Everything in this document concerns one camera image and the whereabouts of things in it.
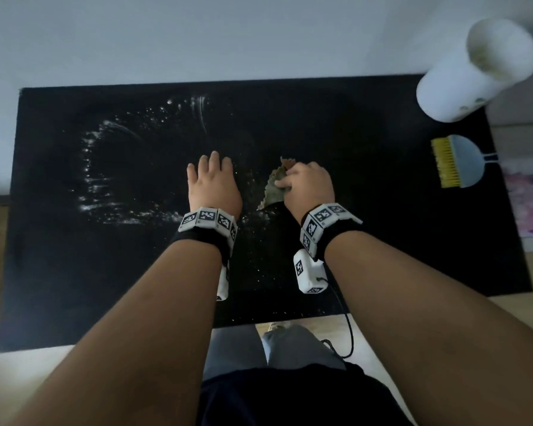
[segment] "leg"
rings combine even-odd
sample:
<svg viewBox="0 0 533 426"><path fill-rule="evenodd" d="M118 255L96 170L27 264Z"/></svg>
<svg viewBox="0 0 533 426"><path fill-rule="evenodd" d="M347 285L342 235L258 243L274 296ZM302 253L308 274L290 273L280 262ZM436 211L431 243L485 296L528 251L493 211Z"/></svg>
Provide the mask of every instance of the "leg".
<svg viewBox="0 0 533 426"><path fill-rule="evenodd" d="M265 333L263 346L269 367L298 369L319 364L346 370L346 365L339 356L318 341L311 331L300 325Z"/></svg>
<svg viewBox="0 0 533 426"><path fill-rule="evenodd" d="M254 324L211 331L203 379L253 367L266 367L267 358Z"/></svg>

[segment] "forearm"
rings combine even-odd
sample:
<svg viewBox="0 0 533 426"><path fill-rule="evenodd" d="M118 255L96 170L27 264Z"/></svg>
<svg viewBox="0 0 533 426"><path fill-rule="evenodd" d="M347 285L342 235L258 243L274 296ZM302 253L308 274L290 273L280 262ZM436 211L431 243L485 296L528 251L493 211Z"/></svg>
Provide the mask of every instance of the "forearm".
<svg viewBox="0 0 533 426"><path fill-rule="evenodd" d="M173 243L75 346L16 424L44 416L51 424L193 422L220 269L213 245Z"/></svg>
<svg viewBox="0 0 533 426"><path fill-rule="evenodd" d="M526 424L525 413L533 416L533 330L366 233L337 236L325 258L421 424Z"/></svg>

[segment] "white cylinder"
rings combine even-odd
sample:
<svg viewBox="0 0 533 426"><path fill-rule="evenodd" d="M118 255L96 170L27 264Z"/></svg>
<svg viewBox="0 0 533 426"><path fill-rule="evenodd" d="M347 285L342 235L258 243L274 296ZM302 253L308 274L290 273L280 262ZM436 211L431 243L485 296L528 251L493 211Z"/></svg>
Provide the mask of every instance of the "white cylinder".
<svg viewBox="0 0 533 426"><path fill-rule="evenodd" d="M420 108L440 122L460 121L533 74L533 36L507 19L484 19L420 80Z"/></svg>

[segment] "black mat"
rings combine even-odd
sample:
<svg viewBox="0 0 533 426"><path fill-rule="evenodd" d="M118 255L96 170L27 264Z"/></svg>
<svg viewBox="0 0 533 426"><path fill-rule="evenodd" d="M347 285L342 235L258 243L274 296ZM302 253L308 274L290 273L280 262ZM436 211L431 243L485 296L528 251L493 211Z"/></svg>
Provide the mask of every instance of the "black mat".
<svg viewBox="0 0 533 426"><path fill-rule="evenodd" d="M0 351L76 343L166 248L188 211L185 168L233 158L244 207L217 327L338 314L298 290L299 227L256 211L279 157L318 161L336 198L382 240L484 295L532 289L502 173L442 190L430 140L494 147L483 111L419 109L419 76L24 89Z"/></svg>

